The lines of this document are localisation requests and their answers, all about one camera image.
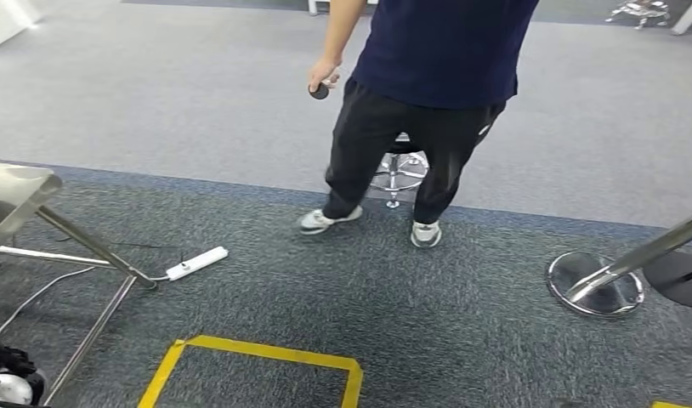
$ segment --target floor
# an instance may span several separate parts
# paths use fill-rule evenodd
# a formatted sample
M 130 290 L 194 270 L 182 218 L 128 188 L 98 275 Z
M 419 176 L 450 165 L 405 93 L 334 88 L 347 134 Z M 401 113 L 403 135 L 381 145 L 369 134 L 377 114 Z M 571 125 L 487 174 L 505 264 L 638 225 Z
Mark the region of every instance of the floor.
M 543 280 L 560 253 L 618 256 L 692 213 L 692 31 L 606 25 L 605 0 L 544 0 L 520 96 L 469 163 L 444 245 L 419 252 L 409 206 L 378 200 L 359 223 L 294 234 L 324 199 L 338 109 L 304 92 L 326 16 L 206 1 L 37 0 L 43 23 L 0 47 L 0 160 L 53 167 L 66 181 L 54 207 L 151 275 L 231 252 L 134 290 L 55 406 L 136 406 L 173 342 L 201 334 L 355 359 L 366 408 L 692 405 L 692 310 L 649 291 L 629 319 L 589 320 Z M 366 16 L 346 73 L 367 32 Z M 62 238 L 34 221 L 19 244 L 85 254 Z M 0 324 L 74 270 L 0 264 Z M 120 279 L 58 284 L 3 341 L 58 372 Z M 188 348 L 157 406 L 339 406 L 346 383 Z

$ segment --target power strip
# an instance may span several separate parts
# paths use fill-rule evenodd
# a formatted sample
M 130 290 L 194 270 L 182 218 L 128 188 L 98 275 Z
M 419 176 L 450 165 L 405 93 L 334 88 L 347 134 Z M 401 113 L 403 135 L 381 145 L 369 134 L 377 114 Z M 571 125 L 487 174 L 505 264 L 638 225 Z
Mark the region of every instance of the power strip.
M 225 250 L 222 246 L 214 248 L 211 251 L 202 253 L 201 255 L 179 263 L 178 265 L 172 267 L 166 271 L 168 279 L 173 282 L 177 281 L 184 276 L 190 275 L 199 269 L 206 268 L 210 264 L 214 264 L 223 258 L 229 256 L 229 252 Z

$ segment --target stainless steel chair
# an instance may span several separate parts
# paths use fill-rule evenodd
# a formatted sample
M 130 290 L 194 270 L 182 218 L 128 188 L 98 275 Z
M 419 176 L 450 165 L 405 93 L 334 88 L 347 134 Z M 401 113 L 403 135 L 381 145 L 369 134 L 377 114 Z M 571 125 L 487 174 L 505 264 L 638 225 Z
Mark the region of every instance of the stainless steel chair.
M 59 374 L 46 397 L 45 405 L 49 405 L 52 402 L 56 393 L 62 389 L 64 383 L 71 377 L 96 337 L 103 330 L 106 322 L 131 290 L 133 284 L 138 282 L 150 289 L 156 287 L 156 282 L 146 274 L 45 206 L 46 201 L 60 190 L 61 185 L 61 179 L 49 169 L 0 163 L 0 254 L 118 269 L 125 274 L 126 279 L 118 289 L 118 292 L 116 292 L 116 295 L 109 301 L 98 320 L 96 320 L 88 335 L 78 346 L 78 349 L 63 371 Z M 34 214 L 53 225 L 56 229 L 63 231 L 74 241 L 90 249 L 100 259 L 72 257 L 70 255 L 29 251 L 4 246 L 3 244 L 9 242 L 26 220 Z
M 658 26 L 666 26 L 671 18 L 669 14 L 669 5 L 661 0 L 628 0 L 619 4 L 611 16 L 606 19 L 607 22 L 614 21 L 614 18 L 620 14 L 628 14 L 639 18 L 637 30 L 644 28 L 650 20 L 658 20 Z

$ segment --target shoe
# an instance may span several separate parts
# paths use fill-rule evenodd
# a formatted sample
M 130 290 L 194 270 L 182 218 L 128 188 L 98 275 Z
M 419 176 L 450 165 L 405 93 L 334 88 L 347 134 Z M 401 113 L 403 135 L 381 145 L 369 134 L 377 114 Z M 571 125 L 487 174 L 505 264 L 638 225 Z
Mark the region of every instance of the shoe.
M 304 215 L 303 217 L 301 217 L 301 219 L 298 220 L 298 229 L 301 232 L 301 234 L 316 235 L 328 230 L 334 224 L 354 221 L 358 219 L 363 213 L 363 208 L 358 206 L 351 213 L 351 215 L 349 215 L 346 218 L 331 219 L 323 215 L 323 212 L 321 210 L 315 210 L 309 212 L 308 214 Z
M 411 243 L 419 248 L 432 248 L 441 241 L 439 221 L 433 224 L 421 224 L 414 221 L 411 229 Z

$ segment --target yellow floor marking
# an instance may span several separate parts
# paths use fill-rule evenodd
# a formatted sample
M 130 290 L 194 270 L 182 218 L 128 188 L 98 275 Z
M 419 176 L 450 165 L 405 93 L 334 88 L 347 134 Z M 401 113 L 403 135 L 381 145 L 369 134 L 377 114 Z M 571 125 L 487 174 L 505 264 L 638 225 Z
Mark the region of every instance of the yellow floor marking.
M 683 406 L 683 405 L 674 405 L 674 404 L 669 404 L 668 402 L 655 402 L 651 408 L 692 408 L 689 406 Z
M 153 379 L 150 380 L 148 388 L 145 390 L 144 396 L 139 402 L 139 408 L 151 408 L 156 406 L 156 401 L 158 400 L 158 395 L 161 394 L 163 386 L 166 385 L 166 381 L 171 376 L 173 368 L 176 363 L 179 362 L 181 354 L 184 352 L 186 343 L 183 340 L 176 340 L 173 342 L 171 348 L 166 352 L 166 356 L 161 360 L 161 365 L 158 366 L 156 374 L 153 375 Z
M 173 343 L 171 348 L 166 352 L 166 356 L 163 358 L 161 365 L 158 367 L 143 398 L 139 402 L 139 408 L 153 408 L 156 406 L 158 395 L 166 385 L 168 377 L 170 377 L 173 368 L 179 361 L 186 346 L 229 351 L 232 353 L 255 355 L 257 357 L 273 360 L 292 361 L 295 363 L 310 364 L 312 366 L 346 370 L 349 372 L 349 378 L 346 380 L 346 389 L 343 392 L 341 408 L 356 408 L 359 404 L 364 372 L 361 370 L 359 363 L 354 359 L 337 355 L 318 354 L 290 348 L 267 346 L 265 344 L 239 342 L 228 338 L 196 336 L 191 338 L 191 340 L 177 340 Z

